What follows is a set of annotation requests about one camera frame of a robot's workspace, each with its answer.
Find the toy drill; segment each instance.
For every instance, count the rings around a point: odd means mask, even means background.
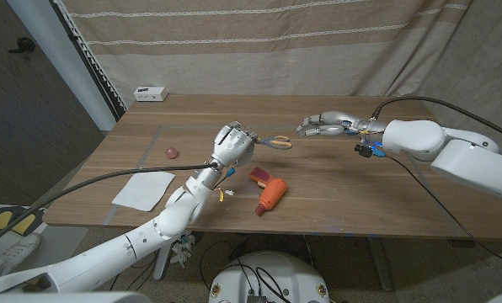
[[[249,177],[264,189],[259,196],[259,207],[254,211],[257,215],[262,215],[265,210],[274,208],[275,203],[286,192],[286,182],[280,178],[273,178],[259,167],[253,168]]]

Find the striped curtain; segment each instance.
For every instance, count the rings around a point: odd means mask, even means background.
[[[169,93],[402,95],[470,0],[62,0],[124,100]]]

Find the white sneaker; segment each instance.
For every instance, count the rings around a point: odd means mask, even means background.
[[[0,276],[13,272],[22,262],[32,256],[40,245],[41,236],[32,232],[21,241],[0,253]]]

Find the white paper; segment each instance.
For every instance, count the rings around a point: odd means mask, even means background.
[[[150,211],[165,194],[174,175],[166,172],[136,173],[113,199],[113,204]]]

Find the white robotic arm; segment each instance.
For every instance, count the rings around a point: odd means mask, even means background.
[[[149,253],[170,245],[199,217],[223,168],[235,163],[241,166],[251,159],[256,139],[256,133],[242,130],[238,122],[224,126],[206,162],[212,167],[198,171],[174,191],[157,217],[68,260],[0,277],[0,293],[22,288],[33,280],[47,292],[94,290]]]
[[[440,127],[428,120],[386,124],[331,111],[304,119],[296,131],[298,136],[357,136],[356,150],[364,157],[370,157],[377,146],[386,152],[404,151],[454,183],[502,198],[502,155],[494,141],[479,133]]]

